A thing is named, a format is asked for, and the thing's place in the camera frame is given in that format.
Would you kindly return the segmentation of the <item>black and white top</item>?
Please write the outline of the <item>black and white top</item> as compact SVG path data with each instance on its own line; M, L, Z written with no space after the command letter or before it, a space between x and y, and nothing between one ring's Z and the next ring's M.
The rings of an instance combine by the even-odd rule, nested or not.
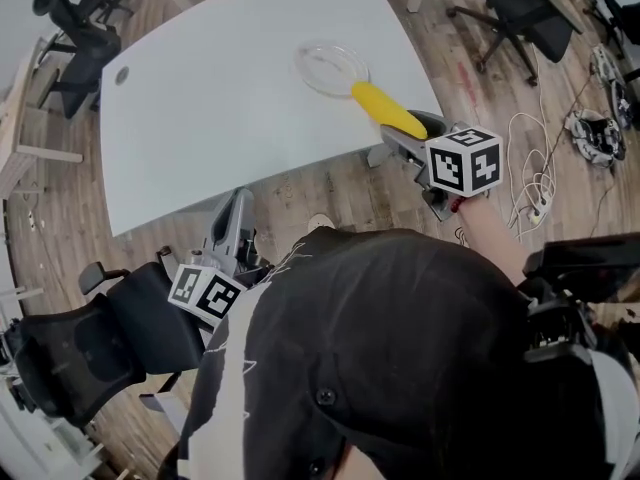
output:
M528 364L528 303L471 249L319 228L216 327L157 480L623 480L626 348Z

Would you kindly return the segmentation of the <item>white and black device bundle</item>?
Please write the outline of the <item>white and black device bundle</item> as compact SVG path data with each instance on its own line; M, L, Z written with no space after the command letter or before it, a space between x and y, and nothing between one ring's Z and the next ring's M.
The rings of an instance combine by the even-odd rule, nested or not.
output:
M613 115L622 130L629 130L633 122L632 105L626 92L626 85L607 48L597 44L591 50L591 71L606 89Z
M626 158L626 145L618 123L596 111L572 111L564 128L578 152L592 165L610 168Z

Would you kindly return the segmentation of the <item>light wooden side table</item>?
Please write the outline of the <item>light wooden side table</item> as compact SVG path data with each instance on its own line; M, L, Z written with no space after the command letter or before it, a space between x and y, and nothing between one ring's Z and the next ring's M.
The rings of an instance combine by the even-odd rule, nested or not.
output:
M37 125L47 125L51 116L60 112L44 109L45 89L56 79L53 71L43 76L35 75L38 57L46 41L39 37L22 58L13 85L0 102L0 199L7 200L16 194L43 194L44 186L21 188L20 181L38 160L82 163L80 153L46 148L43 145L27 145L22 142L27 122L34 118Z

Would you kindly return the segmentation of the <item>white table leg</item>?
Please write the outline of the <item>white table leg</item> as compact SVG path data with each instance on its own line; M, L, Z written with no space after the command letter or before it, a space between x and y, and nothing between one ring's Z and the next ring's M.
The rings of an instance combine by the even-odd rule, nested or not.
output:
M389 145L383 143L372 147L366 156L367 165L376 168L382 165L387 159L396 155L397 152Z

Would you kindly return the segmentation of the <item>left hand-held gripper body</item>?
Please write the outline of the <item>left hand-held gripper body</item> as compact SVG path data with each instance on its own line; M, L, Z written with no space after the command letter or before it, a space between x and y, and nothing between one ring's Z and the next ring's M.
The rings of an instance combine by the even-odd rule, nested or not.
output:
M190 250L184 262L168 251L167 274L172 281L168 301L215 328L239 296L271 269L246 232L238 239L207 241L203 248Z

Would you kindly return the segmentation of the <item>white power strip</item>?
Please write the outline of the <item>white power strip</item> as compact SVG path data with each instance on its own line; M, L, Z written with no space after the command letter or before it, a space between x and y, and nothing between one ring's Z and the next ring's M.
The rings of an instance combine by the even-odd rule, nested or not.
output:
M537 227L549 213L552 204L552 196L549 192L542 191L531 203L527 218L533 227Z

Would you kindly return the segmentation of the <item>white cabinet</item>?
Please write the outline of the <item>white cabinet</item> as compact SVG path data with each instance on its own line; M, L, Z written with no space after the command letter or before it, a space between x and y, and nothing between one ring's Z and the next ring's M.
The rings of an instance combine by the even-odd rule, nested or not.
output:
M103 459L103 445L64 419L19 409L0 381L0 467L13 480L85 480Z

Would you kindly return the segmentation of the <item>person's right forearm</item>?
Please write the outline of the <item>person's right forearm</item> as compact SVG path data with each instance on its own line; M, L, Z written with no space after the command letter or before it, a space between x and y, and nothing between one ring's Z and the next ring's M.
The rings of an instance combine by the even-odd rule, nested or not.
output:
M484 195L465 199L457 215L470 248L497 266L515 286L523 283L529 253L511 234L491 201Z

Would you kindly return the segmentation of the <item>black mesh office chair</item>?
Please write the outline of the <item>black mesh office chair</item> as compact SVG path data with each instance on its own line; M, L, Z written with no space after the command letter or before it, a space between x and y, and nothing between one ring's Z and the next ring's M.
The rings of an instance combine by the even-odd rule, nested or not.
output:
M107 292L95 292L111 280ZM205 344L195 317L168 300L171 280L149 262L107 271L99 262L80 275L84 306L31 315L5 334L24 387L24 402L46 416L86 427L115 395L150 375L198 367Z

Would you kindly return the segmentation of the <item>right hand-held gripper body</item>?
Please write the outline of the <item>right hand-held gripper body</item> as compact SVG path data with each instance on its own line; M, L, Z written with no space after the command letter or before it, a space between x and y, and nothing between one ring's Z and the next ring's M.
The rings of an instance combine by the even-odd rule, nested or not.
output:
M449 219L454 202L488 192L503 182L503 138L480 127L454 128L428 139L416 182L439 221Z

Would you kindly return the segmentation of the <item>black shoulder device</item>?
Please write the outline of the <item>black shoulder device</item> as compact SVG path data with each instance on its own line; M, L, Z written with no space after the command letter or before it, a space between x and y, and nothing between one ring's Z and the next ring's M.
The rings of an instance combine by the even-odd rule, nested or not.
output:
M524 361L539 364L572 358L591 366L597 338L586 304L567 291L528 300L528 348Z

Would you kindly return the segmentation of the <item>clear glass plate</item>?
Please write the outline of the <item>clear glass plate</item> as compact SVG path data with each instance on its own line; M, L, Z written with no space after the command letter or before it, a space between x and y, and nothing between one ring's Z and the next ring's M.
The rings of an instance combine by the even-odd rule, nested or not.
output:
M304 83L325 96L350 98L356 82L369 82L365 61L351 48L328 40L310 40L295 50L294 66Z

